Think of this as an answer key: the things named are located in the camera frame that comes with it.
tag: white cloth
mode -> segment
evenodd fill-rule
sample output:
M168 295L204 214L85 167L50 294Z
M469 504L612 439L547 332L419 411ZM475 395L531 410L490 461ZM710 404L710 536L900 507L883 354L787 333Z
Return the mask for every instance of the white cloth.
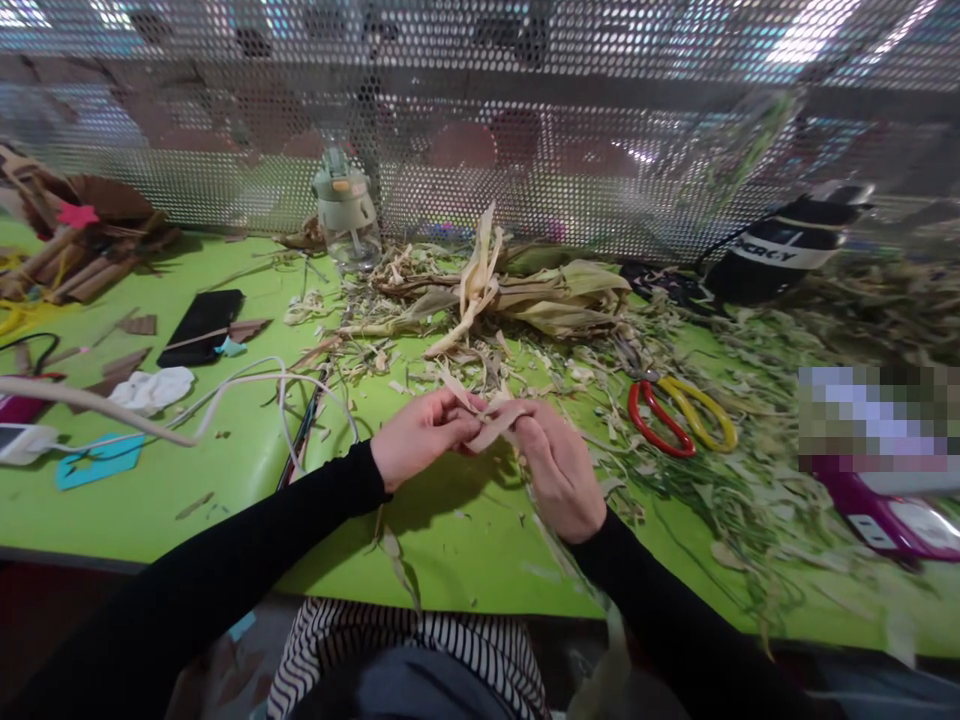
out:
M137 415L152 417L190 392L196 377L185 367L163 368L158 373L135 372L110 393L110 401Z

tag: metal mesh panel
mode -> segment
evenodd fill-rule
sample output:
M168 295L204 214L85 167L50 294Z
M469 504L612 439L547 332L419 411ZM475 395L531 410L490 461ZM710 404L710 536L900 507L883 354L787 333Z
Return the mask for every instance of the metal mesh panel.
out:
M496 199L518 236L689 261L857 178L873 237L952 238L901 221L957 194L958 40L946 0L0 0L0 132L186 225L296 228L339 145L398 236Z

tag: red paper star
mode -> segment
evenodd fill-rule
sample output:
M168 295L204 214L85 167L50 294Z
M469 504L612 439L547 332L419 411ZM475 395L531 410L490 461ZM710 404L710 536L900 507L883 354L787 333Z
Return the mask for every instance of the red paper star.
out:
M77 230L83 230L87 225L100 222L93 205L78 206L67 202L60 203L60 214L57 215L57 220Z

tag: black phone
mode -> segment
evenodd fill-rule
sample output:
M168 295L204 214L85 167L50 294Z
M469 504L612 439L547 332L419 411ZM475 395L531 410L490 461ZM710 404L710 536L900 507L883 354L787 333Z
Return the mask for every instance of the black phone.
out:
M193 367L215 362L218 357L216 348L227 338L230 323L237 319L242 305L243 293L239 290L218 290L197 295L167 343L167 346L177 347L160 353L157 365ZM191 338L199 339L178 345Z

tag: scissors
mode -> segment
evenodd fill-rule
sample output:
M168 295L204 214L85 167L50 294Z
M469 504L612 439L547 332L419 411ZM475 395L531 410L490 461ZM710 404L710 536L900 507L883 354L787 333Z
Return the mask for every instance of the scissors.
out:
M657 387L670 396L680 409L680 412L682 412L683 416L687 419L687 423L690 425L693 434L696 435L704 445L715 452L733 452L737 447L737 428L730 419L730 416L727 415L726 411L724 411L713 398L682 380L663 377L655 370L641 370L640 358L628 343L618 339L617 349L622 359L626 361L627 373L634 381L633 385L630 386L630 395L627 398L627 411L637 430L640 431L650 444L658 450L677 458L690 458L697 454L697 449L694 447L693 440L690 436L667 414L667 411L660 406L660 403L657 402L656 395L654 395L654 387ZM676 447L665 441L646 423L640 415L639 405L641 396L646 405L653 411L653 414L670 428L670 432L672 432L680 442L680 447ZM710 435L706 427L704 427L699 413L697 413L696 408L690 403L688 397L697 400L716 417L723 431L723 442L717 442Z

